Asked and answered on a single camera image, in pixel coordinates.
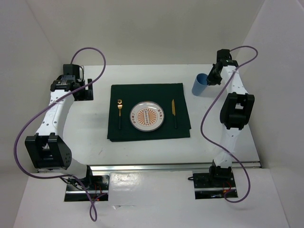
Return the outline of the gold fork black handle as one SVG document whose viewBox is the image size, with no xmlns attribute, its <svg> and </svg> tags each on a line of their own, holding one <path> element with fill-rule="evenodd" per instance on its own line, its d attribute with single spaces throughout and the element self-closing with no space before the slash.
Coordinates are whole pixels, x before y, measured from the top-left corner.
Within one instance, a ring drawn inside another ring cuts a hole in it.
<svg viewBox="0 0 304 228">
<path fill-rule="evenodd" d="M 121 99 L 117 100 L 117 108 L 119 110 L 118 113 L 118 129 L 121 130 L 121 115 L 122 115 L 122 108 L 123 108 L 123 101 Z"/>
</svg>

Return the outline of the blue plastic cup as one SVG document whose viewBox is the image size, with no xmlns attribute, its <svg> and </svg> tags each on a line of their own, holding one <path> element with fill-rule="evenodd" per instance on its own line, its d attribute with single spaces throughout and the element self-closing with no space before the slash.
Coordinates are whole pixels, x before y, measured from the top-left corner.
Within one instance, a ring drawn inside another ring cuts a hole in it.
<svg viewBox="0 0 304 228">
<path fill-rule="evenodd" d="M 192 87 L 192 94 L 195 96 L 200 96 L 201 93 L 207 88 L 207 74 L 200 73 L 196 76 L 193 87 Z"/>
</svg>

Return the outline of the dark green cloth placemat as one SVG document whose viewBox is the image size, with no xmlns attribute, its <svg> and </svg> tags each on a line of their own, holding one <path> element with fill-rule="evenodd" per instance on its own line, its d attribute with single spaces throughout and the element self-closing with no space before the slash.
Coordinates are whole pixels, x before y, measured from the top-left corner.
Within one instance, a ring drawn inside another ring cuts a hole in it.
<svg viewBox="0 0 304 228">
<path fill-rule="evenodd" d="M 111 86 L 110 141 L 189 138 L 190 130 L 182 83 Z"/>
</svg>

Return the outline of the round plate orange sunburst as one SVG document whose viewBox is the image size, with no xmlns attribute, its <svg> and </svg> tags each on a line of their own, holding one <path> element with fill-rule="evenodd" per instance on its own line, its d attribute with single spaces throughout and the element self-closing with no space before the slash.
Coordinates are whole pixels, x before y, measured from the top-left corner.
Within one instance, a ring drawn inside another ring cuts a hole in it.
<svg viewBox="0 0 304 228">
<path fill-rule="evenodd" d="M 132 126 L 141 132 L 152 132 L 164 123 L 165 113 L 155 102 L 145 101 L 136 104 L 130 111 Z"/>
</svg>

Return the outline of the gold knife black handle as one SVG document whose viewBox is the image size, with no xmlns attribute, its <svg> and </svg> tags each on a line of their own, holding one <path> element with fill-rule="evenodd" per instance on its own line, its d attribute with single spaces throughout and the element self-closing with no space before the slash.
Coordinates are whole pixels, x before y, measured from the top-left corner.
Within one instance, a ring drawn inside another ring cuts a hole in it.
<svg viewBox="0 0 304 228">
<path fill-rule="evenodd" d="M 172 110 L 172 115 L 174 117 L 174 127 L 175 127 L 175 129 L 177 129 L 178 125 L 177 125 L 177 119 L 176 119 L 176 110 L 175 110 L 175 101 L 174 101 L 174 99 L 172 99 L 172 101 L 171 101 L 171 110 Z"/>
</svg>

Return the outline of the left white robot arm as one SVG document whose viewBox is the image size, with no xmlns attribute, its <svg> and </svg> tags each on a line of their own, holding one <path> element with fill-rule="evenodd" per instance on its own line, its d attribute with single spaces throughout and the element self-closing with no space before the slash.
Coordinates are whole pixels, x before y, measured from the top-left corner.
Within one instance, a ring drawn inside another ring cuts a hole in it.
<svg viewBox="0 0 304 228">
<path fill-rule="evenodd" d="M 88 165 L 73 159 L 72 152 L 63 140 L 63 131 L 70 107 L 75 101 L 91 101 L 93 87 L 82 89 L 72 95 L 68 93 L 85 85 L 84 69 L 74 64 L 64 64 L 63 74 L 50 86 L 50 105 L 42 124 L 35 135 L 27 136 L 25 146 L 39 171 L 54 171 L 72 174 L 84 190 L 94 185 L 94 177 Z"/>
</svg>

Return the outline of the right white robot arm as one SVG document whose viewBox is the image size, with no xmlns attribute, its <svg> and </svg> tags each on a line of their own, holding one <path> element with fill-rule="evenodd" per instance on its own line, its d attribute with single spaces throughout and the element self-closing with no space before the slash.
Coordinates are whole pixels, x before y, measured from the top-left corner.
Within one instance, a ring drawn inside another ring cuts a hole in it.
<svg viewBox="0 0 304 228">
<path fill-rule="evenodd" d="M 208 183 L 218 186 L 224 179 L 229 179 L 232 169 L 232 156 L 237 138 L 248 124 L 255 97 L 244 88 L 239 76 L 238 63 L 232 59 L 230 50 L 217 51 L 217 60 L 207 76 L 207 85 L 225 83 L 227 97 L 221 108 L 219 119 L 223 127 L 220 143 L 208 140 L 220 148 L 219 154 L 212 161 L 207 175 Z"/>
</svg>

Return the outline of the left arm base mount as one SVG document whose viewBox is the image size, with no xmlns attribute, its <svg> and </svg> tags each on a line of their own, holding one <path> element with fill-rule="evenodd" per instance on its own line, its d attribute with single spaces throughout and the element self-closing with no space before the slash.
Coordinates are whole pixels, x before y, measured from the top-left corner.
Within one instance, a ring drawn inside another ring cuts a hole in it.
<svg viewBox="0 0 304 228">
<path fill-rule="evenodd" d="M 75 179 L 63 177 L 60 178 L 66 184 L 64 202 L 83 202 L 89 201 L 86 191 Z M 92 198 L 96 201 L 108 201 L 108 190 L 110 182 L 110 174 L 102 174 L 90 176 L 89 178 L 81 179 L 85 189 Z"/>
</svg>

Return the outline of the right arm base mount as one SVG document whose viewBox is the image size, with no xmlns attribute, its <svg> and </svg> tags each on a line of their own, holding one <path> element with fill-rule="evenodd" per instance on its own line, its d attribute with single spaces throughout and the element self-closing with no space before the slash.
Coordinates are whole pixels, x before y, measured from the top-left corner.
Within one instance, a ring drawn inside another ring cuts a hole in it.
<svg viewBox="0 0 304 228">
<path fill-rule="evenodd" d="M 209 173 L 193 173 L 187 179 L 193 182 L 196 200 L 221 199 L 226 193 L 227 198 L 238 197 L 233 173 L 227 179 L 211 178 Z"/>
</svg>

